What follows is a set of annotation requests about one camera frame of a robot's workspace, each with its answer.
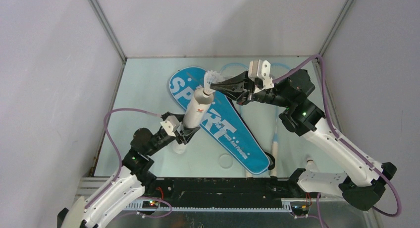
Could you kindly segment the white shuttlecock tube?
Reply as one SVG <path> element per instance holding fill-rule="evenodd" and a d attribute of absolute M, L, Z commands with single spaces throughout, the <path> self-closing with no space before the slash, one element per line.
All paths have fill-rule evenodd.
<path fill-rule="evenodd" d="M 188 127 L 200 126 L 203 117 L 210 108 L 213 100 L 214 94 L 206 96 L 203 93 L 203 87 L 196 89 L 187 106 L 183 119 L 184 125 Z M 185 150 L 186 145 L 176 143 L 173 146 L 173 151 L 177 154 L 183 154 Z"/>

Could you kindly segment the shuttlecock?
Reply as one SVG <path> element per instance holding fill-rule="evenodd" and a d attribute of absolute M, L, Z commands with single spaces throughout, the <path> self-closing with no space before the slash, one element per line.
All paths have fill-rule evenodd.
<path fill-rule="evenodd" d="M 216 71 L 210 70 L 206 71 L 204 74 L 204 82 L 203 82 L 203 93 L 206 96 L 210 96 L 216 90 L 211 88 L 211 85 L 214 83 L 219 83 L 223 81 L 223 76 Z"/>

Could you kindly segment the clear plastic tube lid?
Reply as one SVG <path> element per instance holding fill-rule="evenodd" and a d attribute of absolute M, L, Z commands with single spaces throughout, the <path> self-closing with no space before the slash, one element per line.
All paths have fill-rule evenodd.
<path fill-rule="evenodd" d="M 230 154 L 222 154 L 218 159 L 219 166 L 223 169 L 230 169 L 233 166 L 233 158 Z"/>

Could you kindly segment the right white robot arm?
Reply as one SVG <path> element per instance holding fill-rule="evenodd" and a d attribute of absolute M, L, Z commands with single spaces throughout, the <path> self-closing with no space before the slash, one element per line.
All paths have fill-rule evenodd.
<path fill-rule="evenodd" d="M 396 167 L 390 162 L 380 163 L 358 149 L 331 123 L 327 113 L 309 100 L 315 86 L 305 69 L 293 69 L 278 82 L 252 78 L 245 71 L 225 81 L 212 82 L 209 87 L 241 106 L 260 102 L 283 108 L 279 119 L 284 127 L 317 145 L 343 169 L 342 173 L 297 169 L 288 183 L 292 196 L 301 197 L 306 192 L 330 194 L 367 211 L 375 208 L 389 187 Z"/>

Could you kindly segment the shuttlecock near right arm base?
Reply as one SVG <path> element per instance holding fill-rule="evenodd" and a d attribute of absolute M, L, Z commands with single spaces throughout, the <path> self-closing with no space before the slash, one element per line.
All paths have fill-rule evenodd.
<path fill-rule="evenodd" d="M 306 167 L 305 169 L 307 171 L 311 171 L 311 172 L 319 172 L 319 168 L 316 165 L 315 161 L 311 158 L 311 157 L 307 157 L 306 158 Z"/>

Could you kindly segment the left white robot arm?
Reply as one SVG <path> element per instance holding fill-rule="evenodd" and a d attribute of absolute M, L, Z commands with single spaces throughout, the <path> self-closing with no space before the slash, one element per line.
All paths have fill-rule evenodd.
<path fill-rule="evenodd" d="M 176 141 L 186 145 L 200 129 L 204 113 L 166 112 L 159 130 L 153 134 L 147 128 L 135 131 L 130 150 L 113 175 L 89 198 L 80 197 L 70 209 L 57 216 L 59 228 L 105 228 L 127 205 L 141 196 L 152 196 L 157 189 L 156 176 L 149 171 L 154 161 L 151 155 Z"/>

